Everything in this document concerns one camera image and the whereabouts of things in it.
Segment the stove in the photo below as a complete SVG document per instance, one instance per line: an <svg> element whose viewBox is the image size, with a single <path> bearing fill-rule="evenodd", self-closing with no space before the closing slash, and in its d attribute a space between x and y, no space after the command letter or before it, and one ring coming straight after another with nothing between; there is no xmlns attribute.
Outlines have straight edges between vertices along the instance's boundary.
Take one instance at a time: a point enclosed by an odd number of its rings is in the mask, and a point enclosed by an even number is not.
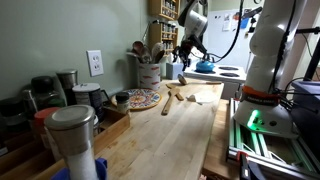
<svg viewBox="0 0 320 180"><path fill-rule="evenodd" d="M195 63L184 71L184 76L206 81L222 81L224 89L221 98L227 100L240 95L241 86L247 78L242 67L215 64L212 72L200 73L196 72Z"/></svg>

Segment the stovetop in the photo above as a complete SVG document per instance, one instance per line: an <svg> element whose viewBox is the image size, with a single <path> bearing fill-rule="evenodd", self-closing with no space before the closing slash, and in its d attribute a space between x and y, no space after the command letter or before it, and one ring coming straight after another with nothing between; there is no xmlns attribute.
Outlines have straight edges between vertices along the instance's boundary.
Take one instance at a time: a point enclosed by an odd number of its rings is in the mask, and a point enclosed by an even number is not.
<svg viewBox="0 0 320 180"><path fill-rule="evenodd" d="M212 72L196 72L195 66L191 66L184 71L184 76L203 79L208 81L224 81L244 83L247 75L242 67L215 64Z"/></svg>

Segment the wooden countertop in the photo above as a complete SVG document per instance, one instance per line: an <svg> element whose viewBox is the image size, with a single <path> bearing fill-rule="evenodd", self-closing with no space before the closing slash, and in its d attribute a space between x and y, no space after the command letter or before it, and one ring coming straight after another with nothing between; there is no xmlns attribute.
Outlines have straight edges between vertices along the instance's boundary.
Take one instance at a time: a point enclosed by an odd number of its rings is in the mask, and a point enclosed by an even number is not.
<svg viewBox="0 0 320 180"><path fill-rule="evenodd" d="M229 101L221 99L202 169L207 179L239 179L239 166L226 162L229 145L229 114Z"/></svg>
<svg viewBox="0 0 320 180"><path fill-rule="evenodd" d="M215 101L199 105L175 98L169 114L162 116L169 98L166 83L179 85L177 80L163 80L158 91L162 95L161 102L151 109L131 112L131 127L96 154L108 160L108 178L199 178L223 84L179 86L183 97L210 90L216 95Z"/></svg>

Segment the butcher block counter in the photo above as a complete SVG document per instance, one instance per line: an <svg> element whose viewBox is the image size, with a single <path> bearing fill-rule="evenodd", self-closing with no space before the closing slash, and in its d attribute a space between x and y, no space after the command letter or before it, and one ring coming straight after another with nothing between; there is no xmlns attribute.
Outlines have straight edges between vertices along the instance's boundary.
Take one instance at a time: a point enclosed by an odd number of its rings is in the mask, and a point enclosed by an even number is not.
<svg viewBox="0 0 320 180"><path fill-rule="evenodd" d="M163 80L158 91L162 100L157 106L131 111L129 128L111 142L111 133L95 138L95 157L107 159L108 179L199 179L223 84L187 81L189 84L182 86L178 80ZM214 101L200 104L174 98L168 115L163 116L169 98L167 83L176 85L183 97L211 91ZM59 161L32 179L48 179L63 166Z"/></svg>

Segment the green wall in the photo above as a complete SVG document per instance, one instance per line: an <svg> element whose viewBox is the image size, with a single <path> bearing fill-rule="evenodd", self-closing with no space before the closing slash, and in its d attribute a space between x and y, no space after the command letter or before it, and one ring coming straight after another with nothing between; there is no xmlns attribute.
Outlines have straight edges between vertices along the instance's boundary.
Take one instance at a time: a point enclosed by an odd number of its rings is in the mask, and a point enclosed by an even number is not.
<svg viewBox="0 0 320 180"><path fill-rule="evenodd" d="M110 94L136 87L136 61L125 53L147 22L147 0L0 1L0 99L66 68ZM90 77L86 50L101 50L103 75Z"/></svg>

